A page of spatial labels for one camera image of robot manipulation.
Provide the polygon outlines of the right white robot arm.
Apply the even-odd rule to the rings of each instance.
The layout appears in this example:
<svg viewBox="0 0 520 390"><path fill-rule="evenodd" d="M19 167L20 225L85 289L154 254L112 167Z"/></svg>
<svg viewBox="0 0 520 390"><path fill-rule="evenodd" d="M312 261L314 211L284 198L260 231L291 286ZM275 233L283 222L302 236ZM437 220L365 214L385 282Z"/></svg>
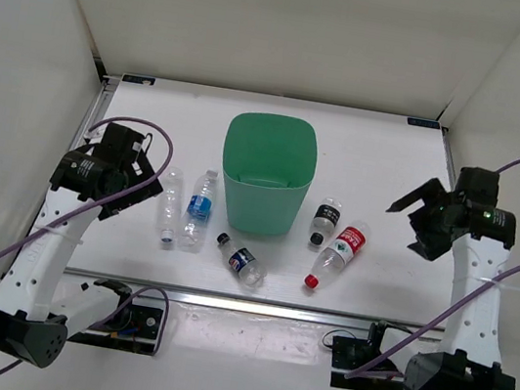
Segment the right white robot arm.
<svg viewBox="0 0 520 390"><path fill-rule="evenodd" d="M424 204L409 216L416 233L410 249L430 261L453 254L451 306L415 332L384 328L364 345L365 363L346 377L367 378L394 365L403 390L515 390L501 366L496 283L515 243L516 217L497 208L497 188L448 193L436 178L388 209L399 212L418 200Z"/></svg>

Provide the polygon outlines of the black label small bottle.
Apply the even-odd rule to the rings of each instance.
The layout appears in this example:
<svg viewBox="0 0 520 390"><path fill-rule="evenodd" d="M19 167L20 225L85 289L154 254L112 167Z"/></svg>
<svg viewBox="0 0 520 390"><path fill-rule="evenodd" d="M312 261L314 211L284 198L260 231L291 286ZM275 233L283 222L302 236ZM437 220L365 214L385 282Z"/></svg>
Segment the black label small bottle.
<svg viewBox="0 0 520 390"><path fill-rule="evenodd" d="M326 197L320 203L310 227L309 242L312 246L322 246L333 236L341 216L342 204L335 197Z"/></svg>

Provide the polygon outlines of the red label red cap bottle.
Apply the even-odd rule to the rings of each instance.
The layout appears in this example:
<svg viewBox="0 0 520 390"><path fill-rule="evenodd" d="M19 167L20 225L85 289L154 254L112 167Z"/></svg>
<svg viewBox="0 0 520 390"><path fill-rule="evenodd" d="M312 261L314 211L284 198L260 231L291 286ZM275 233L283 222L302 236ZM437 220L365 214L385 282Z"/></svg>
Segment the red label red cap bottle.
<svg viewBox="0 0 520 390"><path fill-rule="evenodd" d="M370 232L370 227L364 220L355 220L348 224L319 254L304 279L304 285L316 290L338 280L349 262L365 247Z"/></svg>

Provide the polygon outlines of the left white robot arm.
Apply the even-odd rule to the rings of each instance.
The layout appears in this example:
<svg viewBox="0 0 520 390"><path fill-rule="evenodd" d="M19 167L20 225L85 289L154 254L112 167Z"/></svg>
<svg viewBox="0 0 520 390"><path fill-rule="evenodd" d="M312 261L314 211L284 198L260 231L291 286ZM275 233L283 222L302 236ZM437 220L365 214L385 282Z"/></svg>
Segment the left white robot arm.
<svg viewBox="0 0 520 390"><path fill-rule="evenodd" d="M53 296L91 223L162 191L146 153L133 142L67 152L50 184L34 239L0 282L0 352L39 368L51 364L76 333L93 325L129 325L132 291L122 282L101 279L61 301Z"/></svg>

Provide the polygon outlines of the clear unlabelled plastic bottle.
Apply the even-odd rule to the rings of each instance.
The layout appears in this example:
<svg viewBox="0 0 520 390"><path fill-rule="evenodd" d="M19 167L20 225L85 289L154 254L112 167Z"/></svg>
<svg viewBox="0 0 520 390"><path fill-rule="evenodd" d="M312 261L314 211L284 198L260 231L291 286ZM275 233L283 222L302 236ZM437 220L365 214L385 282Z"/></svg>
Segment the clear unlabelled plastic bottle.
<svg viewBox="0 0 520 390"><path fill-rule="evenodd" d="M156 230L160 242L171 246L182 217L184 176L181 169L168 167L161 178L161 185L163 191L157 203Z"/></svg>

